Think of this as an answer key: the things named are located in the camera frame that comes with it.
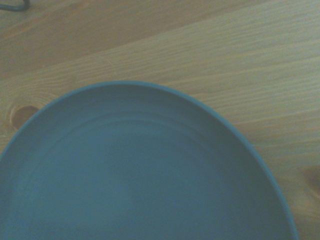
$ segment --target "wooden surface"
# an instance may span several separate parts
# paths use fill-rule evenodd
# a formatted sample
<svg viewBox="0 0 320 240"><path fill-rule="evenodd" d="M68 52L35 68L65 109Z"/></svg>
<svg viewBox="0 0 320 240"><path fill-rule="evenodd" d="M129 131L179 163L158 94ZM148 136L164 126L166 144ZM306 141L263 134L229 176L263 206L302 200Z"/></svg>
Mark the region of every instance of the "wooden surface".
<svg viewBox="0 0 320 240"><path fill-rule="evenodd" d="M300 239L320 239L320 1L31 2L0 12L0 151L74 89L161 84L232 123L276 177Z"/></svg>

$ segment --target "wood grain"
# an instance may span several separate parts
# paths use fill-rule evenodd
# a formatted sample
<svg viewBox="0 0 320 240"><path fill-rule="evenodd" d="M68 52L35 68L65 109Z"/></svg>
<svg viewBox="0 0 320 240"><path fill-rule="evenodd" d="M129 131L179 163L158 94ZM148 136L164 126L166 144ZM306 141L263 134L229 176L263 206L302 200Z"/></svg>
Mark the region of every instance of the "wood grain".
<svg viewBox="0 0 320 240"><path fill-rule="evenodd" d="M33 0L24 13L0 14L0 21L6 23L0 26L0 78L105 51L261 2L265 0Z"/></svg>

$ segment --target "plate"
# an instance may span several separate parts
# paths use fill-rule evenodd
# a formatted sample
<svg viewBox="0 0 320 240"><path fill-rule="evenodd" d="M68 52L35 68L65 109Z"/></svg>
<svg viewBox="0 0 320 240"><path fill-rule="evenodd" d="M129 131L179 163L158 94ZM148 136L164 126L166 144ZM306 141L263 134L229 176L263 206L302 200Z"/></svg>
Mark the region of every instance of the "plate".
<svg viewBox="0 0 320 240"><path fill-rule="evenodd" d="M0 158L3 240L297 240L271 172L212 109L146 82L86 86Z"/></svg>

